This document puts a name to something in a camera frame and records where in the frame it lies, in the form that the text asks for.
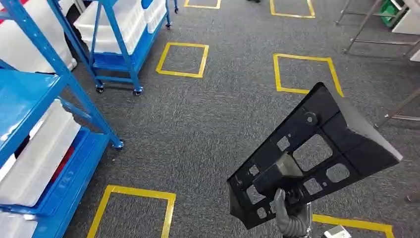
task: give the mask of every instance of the rectangular hole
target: rectangular hole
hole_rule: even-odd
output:
[[[250,173],[255,176],[259,173],[260,171],[258,170],[256,165],[252,165],[252,167],[250,167]]]
[[[350,176],[350,172],[343,164],[335,164],[327,169],[326,175],[331,182],[340,182]]]
[[[287,147],[290,146],[289,140],[284,136],[277,142],[277,146],[281,151],[284,151]]]
[[[256,204],[257,202],[261,201],[264,198],[264,196],[262,196],[261,194],[259,194],[257,192],[257,190],[255,189],[255,187],[253,185],[251,185],[247,189],[247,194],[248,194],[252,204]]]
[[[293,152],[293,158],[303,171],[309,171],[330,156],[332,156],[331,148],[318,134],[312,136]]]
[[[306,181],[303,186],[305,186],[310,195],[314,195],[315,193],[322,191],[321,185],[319,185],[315,178]]]
[[[258,210],[257,210],[257,213],[258,213],[258,216],[262,219],[262,218],[265,218],[266,216],[267,216],[267,213],[265,213],[265,210],[264,210],[264,208],[263,207],[260,207]]]

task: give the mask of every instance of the shelf post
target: shelf post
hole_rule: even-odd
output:
[[[65,63],[61,60],[60,56],[48,42],[46,37],[42,34],[39,27],[35,24],[34,20],[26,12],[19,0],[0,0],[3,7],[10,14],[16,24],[22,29],[26,36],[31,40],[34,46],[50,63],[56,73],[66,80],[67,85],[70,87],[73,94],[80,101],[82,106],[88,111],[92,117],[93,122],[98,126],[104,134],[107,134],[116,148],[123,146],[122,141],[112,131],[111,127],[107,124],[101,113],[89,99],[89,96],[83,91],[80,84],[77,82],[73,74],[68,70]]]

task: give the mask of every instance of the blue shelving unit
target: blue shelving unit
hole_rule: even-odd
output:
[[[101,133],[81,127],[72,146],[74,152],[62,171],[50,182],[34,207],[0,205],[1,210],[34,214],[38,222],[34,238],[62,237],[109,142],[123,143],[83,91],[73,74],[30,18],[19,0],[0,0],[14,20],[56,71],[56,75],[16,71],[0,60],[0,167],[18,148],[54,99],[68,111],[97,126]],[[84,110],[59,96],[68,87]]]
[[[72,43],[81,61],[85,64],[87,71],[94,79],[96,91],[98,93],[102,93],[104,91],[104,84],[102,83],[102,81],[132,83],[134,85],[133,94],[136,96],[139,96],[143,91],[143,87],[140,85],[137,75],[150,51],[150,48],[152,47],[152,44],[164,22],[165,17],[167,21],[166,23],[167,29],[170,29],[171,27],[171,21],[169,18],[168,0],[166,0],[166,15],[160,22],[158,28],[152,34],[148,33],[147,30],[143,32],[141,39],[139,40],[135,48],[135,51],[132,55],[128,54],[127,48],[124,44],[124,40],[122,38],[121,32],[119,30],[119,27],[115,18],[115,14],[112,10],[112,6],[115,4],[117,0],[97,0],[97,1],[99,2],[97,16],[100,15],[101,7],[103,7],[108,17],[111,28],[115,34],[118,45],[120,47],[121,54],[95,53],[95,41],[96,41],[96,34],[97,34],[97,29],[98,29],[98,24],[96,23],[99,20],[97,17],[96,23],[95,23],[94,34],[93,34],[91,52],[87,56],[83,50],[82,43],[76,37],[76,35],[74,34],[74,31],[71,28],[70,23],[62,14],[57,0],[47,0],[52,11],[56,15],[58,21],[63,26],[66,36]],[[174,0],[174,3],[175,3],[175,13],[178,13],[177,0]],[[99,75],[98,70],[128,72],[130,77],[125,78],[125,77]]]

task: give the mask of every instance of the black plastic panel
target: black plastic panel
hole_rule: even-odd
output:
[[[308,171],[285,173],[286,160],[296,160],[293,152],[318,134],[332,150],[332,155]],[[277,143],[287,138],[289,146],[281,150]],[[393,166],[402,159],[398,153],[344,98],[317,83],[291,114],[274,130],[259,148],[227,180],[230,214],[239,218],[247,229],[275,217],[270,209],[276,190],[286,190],[288,209],[314,201],[338,191],[371,174]],[[348,176],[331,181],[326,171],[342,164]],[[256,166],[259,173],[252,175]],[[304,183],[315,179],[321,190],[310,194]],[[254,186],[264,199],[252,204],[247,189]],[[257,210],[263,208],[265,217]]]

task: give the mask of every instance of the yellow floor marking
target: yellow floor marking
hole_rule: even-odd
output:
[[[106,204],[108,203],[111,193],[121,193],[127,195],[134,195],[140,197],[150,197],[158,199],[166,199],[168,201],[166,206],[165,221],[163,223],[161,238],[169,237],[169,228],[172,221],[173,207],[175,204],[176,194],[171,192],[161,192],[154,190],[146,190],[132,187],[122,187],[117,185],[108,185],[105,189],[104,195],[102,196],[101,202],[99,203],[95,217],[92,221],[92,225],[89,229],[89,233],[86,238],[94,238],[96,231],[98,230],[99,223],[101,222],[102,215],[104,214]]]
[[[204,48],[203,57],[201,58],[200,69],[198,73],[185,73],[177,71],[168,71],[162,70],[163,63],[165,62],[166,55],[168,54],[170,46],[186,46],[186,47],[198,47]],[[204,68],[206,67],[207,55],[209,54],[209,46],[201,44],[191,44],[191,43],[181,43],[181,42],[168,42],[166,43],[165,49],[163,49],[162,55],[160,56],[159,63],[156,67],[156,72],[160,74],[168,74],[175,76],[184,76],[184,77],[193,77],[193,78],[202,78],[204,73]]]
[[[287,14],[287,13],[278,13],[278,12],[275,12],[274,0],[270,0],[270,11],[271,11],[271,15],[273,15],[273,16],[288,16],[288,17],[296,17],[296,18],[313,19],[313,18],[315,18],[314,6],[312,5],[311,0],[307,0],[307,2],[308,2],[309,12],[311,14],[309,16],[303,16],[303,15],[296,15],[296,14]]]
[[[340,82],[338,81],[337,72],[335,71],[334,64],[332,63],[331,57],[297,56],[297,55],[290,55],[290,54],[275,53],[273,54],[274,79],[275,79],[276,90],[278,92],[303,93],[303,94],[309,93],[309,90],[307,89],[285,88],[281,86],[280,68],[279,68],[279,62],[278,62],[279,58],[281,57],[289,58],[289,59],[313,60],[313,61],[326,62],[331,72],[331,77],[332,77],[332,81],[334,82],[335,89],[337,90],[338,94],[344,97],[343,91],[341,90]]]
[[[360,221],[360,220],[341,219],[341,218],[335,218],[335,217],[318,215],[318,214],[313,214],[312,220],[314,222],[319,222],[319,223],[342,225],[344,227],[353,227],[353,228],[366,229],[366,230],[371,230],[371,231],[384,232],[386,235],[386,238],[394,238],[394,234],[392,233],[392,226],[387,225],[387,224],[381,224],[381,223],[376,223],[376,222],[366,222],[366,221]]]
[[[195,8],[207,8],[207,9],[220,9],[221,0],[217,0],[216,6],[201,6],[201,5],[189,5],[188,2],[190,0],[185,0],[184,6],[185,7],[195,7]]]

